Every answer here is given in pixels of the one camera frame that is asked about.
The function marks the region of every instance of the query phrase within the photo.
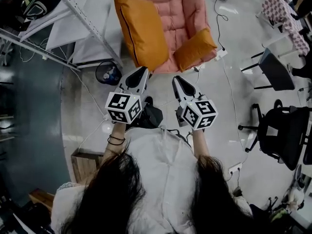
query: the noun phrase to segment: wrist bracelet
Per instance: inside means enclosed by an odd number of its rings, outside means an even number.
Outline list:
[[[109,141],[109,139],[110,138],[114,138],[114,139],[117,139],[117,140],[120,140],[120,141],[122,141],[120,144],[113,144],[113,143],[111,143],[110,141]],[[120,146],[120,145],[122,145],[124,142],[125,142],[125,138],[123,138],[123,139],[120,139],[120,138],[115,138],[115,137],[109,137],[108,139],[107,139],[107,142],[108,143],[110,143],[111,145],[114,145],[114,146]]]
[[[118,139],[118,140],[120,140],[120,141],[125,141],[125,140],[126,140],[125,138],[123,138],[123,139],[121,139],[121,138],[116,138],[116,137],[114,137],[114,136],[112,136],[112,135],[109,135],[109,138]]]

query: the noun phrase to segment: orange cushion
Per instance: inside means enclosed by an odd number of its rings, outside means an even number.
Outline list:
[[[160,16],[151,1],[114,0],[128,50],[136,67],[155,70],[169,58]]]
[[[210,35],[210,29],[204,28],[175,51],[175,61],[180,71],[184,71],[215,48],[217,46]]]

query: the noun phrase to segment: gray concrete floor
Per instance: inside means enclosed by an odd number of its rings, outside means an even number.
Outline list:
[[[60,86],[63,66],[35,54],[31,61],[22,62],[19,46],[10,67],[0,67],[0,80],[4,73],[11,73],[15,94],[14,123],[17,137],[0,143],[6,151],[6,160],[1,161],[0,172],[12,199],[23,205],[28,193],[40,188],[55,193],[69,181],[65,161],[60,124]],[[32,52],[22,49],[24,60]]]

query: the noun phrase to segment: white plug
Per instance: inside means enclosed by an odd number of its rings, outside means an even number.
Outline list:
[[[104,116],[103,116],[103,120],[109,120],[110,118],[109,118],[109,114],[105,114]]]
[[[232,167],[229,168],[229,174],[231,175],[231,173],[235,173],[238,171],[238,169],[242,169],[243,164],[240,162]]]
[[[226,51],[226,49],[225,49],[225,50],[220,49],[216,54],[217,54],[217,56],[215,57],[214,60],[220,60],[220,59],[223,58],[225,55],[227,55],[228,52]]]

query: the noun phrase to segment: pink armchair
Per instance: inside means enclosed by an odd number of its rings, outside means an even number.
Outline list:
[[[169,48],[169,59],[159,66],[154,73],[178,72],[174,52],[198,31],[210,28],[207,22],[205,0],[150,0],[154,3],[161,17],[165,38]],[[189,68],[216,57],[212,50]]]

